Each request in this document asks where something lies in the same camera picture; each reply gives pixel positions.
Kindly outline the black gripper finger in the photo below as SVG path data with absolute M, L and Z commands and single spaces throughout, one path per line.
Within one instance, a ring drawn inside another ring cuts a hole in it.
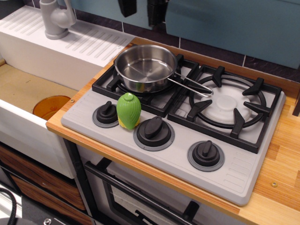
M 121 13 L 129 17 L 137 12 L 137 0 L 118 0 Z
M 147 0 L 149 26 L 156 26 L 165 21 L 168 0 Z

